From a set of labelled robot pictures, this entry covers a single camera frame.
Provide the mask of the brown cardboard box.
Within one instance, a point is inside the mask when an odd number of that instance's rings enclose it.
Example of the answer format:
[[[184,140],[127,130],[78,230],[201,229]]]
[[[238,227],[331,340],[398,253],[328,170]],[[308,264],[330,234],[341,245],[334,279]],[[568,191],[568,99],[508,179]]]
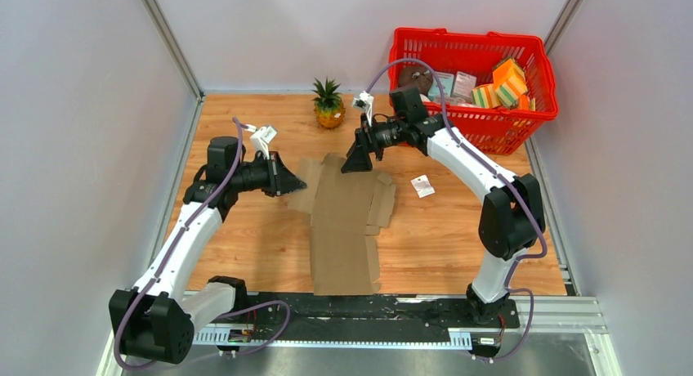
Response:
[[[318,296],[371,295],[380,289],[377,237],[389,227],[396,201],[392,176],[374,169],[343,173],[346,160],[327,154],[301,159],[305,190],[290,209],[306,214],[313,291]]]

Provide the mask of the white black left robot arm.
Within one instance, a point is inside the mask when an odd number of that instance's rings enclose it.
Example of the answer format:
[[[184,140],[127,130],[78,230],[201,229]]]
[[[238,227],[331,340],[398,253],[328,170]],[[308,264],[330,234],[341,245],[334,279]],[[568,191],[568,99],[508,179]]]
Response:
[[[304,190],[307,184],[282,162],[279,153],[260,150],[244,161],[240,137],[214,137],[207,162],[187,188],[177,223],[159,254],[131,289],[116,290],[109,302],[114,331],[114,357],[128,370],[124,357],[180,364],[194,336],[214,320],[231,323],[255,311],[241,279],[216,275],[203,289],[187,297],[184,292],[204,248],[221,227],[243,192],[260,190],[280,197]]]

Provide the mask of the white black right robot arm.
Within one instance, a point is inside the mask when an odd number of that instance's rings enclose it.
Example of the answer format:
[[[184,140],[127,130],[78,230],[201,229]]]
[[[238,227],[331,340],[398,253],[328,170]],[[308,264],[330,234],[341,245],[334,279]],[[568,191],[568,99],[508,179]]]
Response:
[[[509,299],[517,263],[535,242],[545,240],[539,182],[531,174],[518,176],[496,164],[452,125],[445,111],[430,114],[417,88],[397,88],[389,97],[396,112],[383,121],[375,118],[371,94],[361,92],[353,98],[353,107],[361,112],[360,125],[341,171],[369,172],[386,148],[407,144],[467,186],[481,203],[478,235],[485,253],[467,286],[463,314],[474,325],[488,325]]]

